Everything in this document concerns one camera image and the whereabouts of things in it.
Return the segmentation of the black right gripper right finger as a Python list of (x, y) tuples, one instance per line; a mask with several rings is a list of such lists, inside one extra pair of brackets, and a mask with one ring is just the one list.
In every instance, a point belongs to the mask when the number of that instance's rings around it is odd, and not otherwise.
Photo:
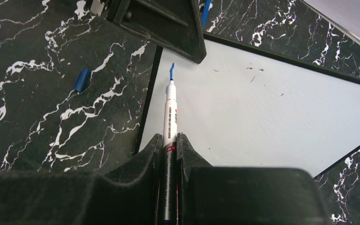
[(177, 137), (182, 225), (329, 225), (323, 198), (304, 170), (212, 166)]

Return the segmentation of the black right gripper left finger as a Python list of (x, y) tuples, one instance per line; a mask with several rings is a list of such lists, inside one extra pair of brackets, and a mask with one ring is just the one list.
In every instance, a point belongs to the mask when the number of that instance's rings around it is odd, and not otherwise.
[(0, 225), (152, 225), (156, 212), (155, 134), (126, 163), (95, 172), (0, 172)]

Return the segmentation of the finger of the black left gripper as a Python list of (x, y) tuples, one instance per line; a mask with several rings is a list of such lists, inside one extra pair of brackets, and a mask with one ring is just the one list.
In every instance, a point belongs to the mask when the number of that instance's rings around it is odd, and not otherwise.
[(194, 63), (206, 57), (196, 0), (113, 0), (107, 20)]

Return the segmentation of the blue white marker pen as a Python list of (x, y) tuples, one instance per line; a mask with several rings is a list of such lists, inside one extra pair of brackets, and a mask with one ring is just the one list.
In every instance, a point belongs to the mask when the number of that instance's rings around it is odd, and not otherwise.
[(158, 223), (177, 224), (177, 100), (174, 80), (170, 79), (166, 88), (162, 147), (162, 172), (159, 190)]

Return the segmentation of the black framed whiteboard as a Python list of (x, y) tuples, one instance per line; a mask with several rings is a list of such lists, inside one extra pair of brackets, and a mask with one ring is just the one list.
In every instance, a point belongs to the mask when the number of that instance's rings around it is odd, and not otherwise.
[(211, 165), (294, 167), (317, 176), (360, 146), (360, 84), (218, 41), (205, 46), (200, 64), (157, 53), (140, 150), (163, 132), (170, 78), (178, 132)]

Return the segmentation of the blue marker cap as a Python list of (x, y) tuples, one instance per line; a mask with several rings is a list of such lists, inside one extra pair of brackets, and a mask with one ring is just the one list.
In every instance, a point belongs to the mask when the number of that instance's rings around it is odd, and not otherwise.
[(84, 67), (78, 75), (78, 78), (74, 85), (74, 90), (77, 91), (78, 93), (83, 92), (86, 82), (89, 79), (90, 75), (91, 75), (91, 70), (88, 67)]

